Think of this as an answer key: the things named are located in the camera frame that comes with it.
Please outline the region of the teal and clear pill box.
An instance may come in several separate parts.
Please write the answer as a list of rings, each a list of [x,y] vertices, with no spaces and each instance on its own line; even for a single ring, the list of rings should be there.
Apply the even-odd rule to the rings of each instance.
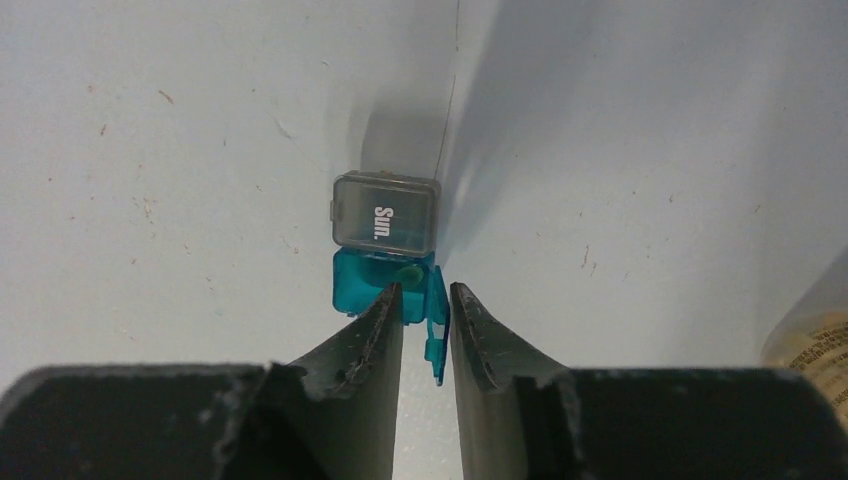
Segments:
[[[444,381],[450,330],[449,295],[436,263],[441,185],[433,178],[352,170],[332,185],[332,305],[349,317],[362,314],[396,272],[420,266],[420,289],[404,290],[401,321],[425,324],[424,358],[436,384]]]

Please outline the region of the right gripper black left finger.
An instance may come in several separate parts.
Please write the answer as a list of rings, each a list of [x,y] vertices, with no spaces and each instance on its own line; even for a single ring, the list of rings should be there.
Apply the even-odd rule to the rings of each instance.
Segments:
[[[5,479],[388,479],[403,296],[288,363],[56,365],[1,398]]]

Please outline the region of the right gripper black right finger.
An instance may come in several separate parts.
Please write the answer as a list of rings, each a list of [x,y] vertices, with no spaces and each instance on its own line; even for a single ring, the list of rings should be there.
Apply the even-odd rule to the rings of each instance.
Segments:
[[[570,368],[450,288],[468,479],[843,479],[847,436],[800,374]]]

